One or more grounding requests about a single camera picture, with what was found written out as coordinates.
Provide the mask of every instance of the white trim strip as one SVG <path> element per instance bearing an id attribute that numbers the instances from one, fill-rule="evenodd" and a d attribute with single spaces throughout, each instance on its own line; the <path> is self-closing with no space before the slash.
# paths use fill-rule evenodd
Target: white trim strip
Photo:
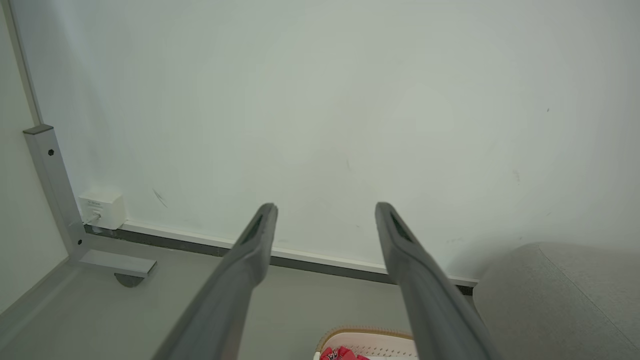
<path id="1" fill-rule="evenodd" d="M 222 247 L 224 249 L 231 249 L 231 247 L 235 243 L 234 240 L 219 238 L 217 236 L 192 233 L 189 231 L 181 231 L 181 230 L 171 229 L 169 227 L 150 225 L 150 224 L 145 224 L 143 222 L 137 222 L 137 221 L 131 221 L 131 220 L 125 221 L 125 223 L 122 226 L 120 226 L 120 228 L 122 230 L 132 231 L 134 233 L 160 236 L 162 238 L 186 241 L 190 243 L 198 243 L 202 245 Z M 297 251 L 297 250 L 285 249 L 281 247 L 273 247 L 271 249 L 271 255 L 276 256 L 278 258 L 307 261 L 309 263 L 338 266 L 341 268 L 376 272 L 379 274 L 387 273 L 387 269 L 385 268 L 385 265 L 382 265 L 382 264 L 337 258 L 335 256 L 314 254 L 311 252 Z M 448 278 L 455 285 L 475 286 L 478 284 L 477 279 L 469 279 L 466 277 L 450 276 L 450 275 L 448 275 Z"/>

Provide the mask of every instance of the baseboard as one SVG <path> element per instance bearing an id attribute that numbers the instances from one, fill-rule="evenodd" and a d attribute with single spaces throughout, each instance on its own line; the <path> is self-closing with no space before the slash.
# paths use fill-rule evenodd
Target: baseboard
<path id="1" fill-rule="evenodd" d="M 95 229 L 97 231 L 105 231 L 104 229 Z M 200 245 L 205 245 L 207 247 L 216 247 L 219 249 L 231 249 L 231 246 L 233 246 L 233 244 L 235 243 L 235 240 L 230 240 L 230 239 L 225 239 L 225 238 L 219 238 L 216 236 L 210 236 L 210 235 L 204 235 L 204 234 L 198 234 L 198 233 L 191 233 L 188 231 L 181 231 L 181 230 L 176 230 L 176 229 L 170 229 L 168 227 L 161 227 L 161 226 L 156 226 L 156 225 L 150 225 L 150 224 L 145 224 L 145 223 L 141 223 L 141 222 L 135 222 L 135 221 L 130 221 L 127 220 L 125 222 L 125 224 L 123 226 L 120 227 L 120 230 L 122 231 L 127 231 L 130 233 L 138 233 L 138 234 L 146 234 L 149 236 L 157 236 L 158 238 L 165 238 L 165 239 L 173 239 L 173 240 L 179 240 L 179 241 L 184 241 L 186 243 L 194 243 L 194 244 L 200 244 Z M 121 236 L 119 236 L 119 238 L 123 238 L 124 240 L 128 240 L 125 234 L 125 237 L 123 237 L 123 234 L 120 234 Z M 212 250 L 206 250 L 204 251 L 204 253 L 209 253 Z M 281 260 L 276 260 L 276 262 L 280 261 L 280 262 L 286 262 L 286 260 L 292 260 L 292 261 L 299 261 L 302 263 L 308 263 L 310 265 L 307 265 L 307 267 L 313 267 L 313 264 L 317 264 L 317 265 L 324 265 L 324 266 L 331 266 L 334 268 L 343 268 L 343 269 L 348 269 L 348 270 L 358 270 L 359 272 L 367 272 L 367 273 L 372 273 L 372 274 L 381 274 L 384 275 L 385 277 L 388 277 L 387 275 L 387 269 L 385 268 L 385 265 L 383 264 L 376 264 L 376 263 L 368 263 L 365 261 L 357 261 L 357 260 L 351 260 L 351 259 L 344 259 L 344 258 L 337 258 L 335 256 L 327 256 L 327 255 L 321 255 L 321 254 L 313 254 L 311 252 L 303 252 L 303 251 L 297 251 L 297 250 L 291 250 L 291 249 L 284 249 L 281 247 L 273 247 L 271 250 L 271 256 L 273 258 L 277 258 L 277 259 L 281 259 Z M 339 269 L 334 269 L 333 272 L 340 272 Z M 455 285 L 459 285 L 459 286 L 468 286 L 468 287 L 474 287 L 475 285 L 478 284 L 478 280 L 477 279 L 469 279 L 469 278 L 465 278 L 465 277 L 458 277 L 458 276 L 453 276 L 453 275 L 448 275 L 449 280 L 451 280 L 451 282 Z"/>

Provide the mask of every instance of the white wall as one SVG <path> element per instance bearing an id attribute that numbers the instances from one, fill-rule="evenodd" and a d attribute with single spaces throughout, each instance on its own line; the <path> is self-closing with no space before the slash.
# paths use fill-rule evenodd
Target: white wall
<path id="1" fill-rule="evenodd" d="M 22 130 L 34 126 L 0 13 L 0 313 L 67 257 Z"/>
<path id="2" fill-rule="evenodd" d="M 450 275 L 530 241 L 640 243 L 638 1 L 21 1 L 76 194 L 383 263 L 391 202 Z M 166 205 L 156 197 L 157 192 Z"/>

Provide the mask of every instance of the gray floor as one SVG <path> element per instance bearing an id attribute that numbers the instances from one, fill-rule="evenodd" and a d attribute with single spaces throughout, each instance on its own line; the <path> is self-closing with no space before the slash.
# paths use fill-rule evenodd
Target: gray floor
<path id="1" fill-rule="evenodd" d="M 0 359 L 150 359 L 220 262 L 119 240 L 94 246 L 154 258 L 157 268 L 133 289 L 113 274 L 65 268 L 66 286 L 0 350 Z M 399 288 L 271 266 L 253 292 L 239 358 L 311 359 L 320 337 L 340 325 L 409 331 Z"/>

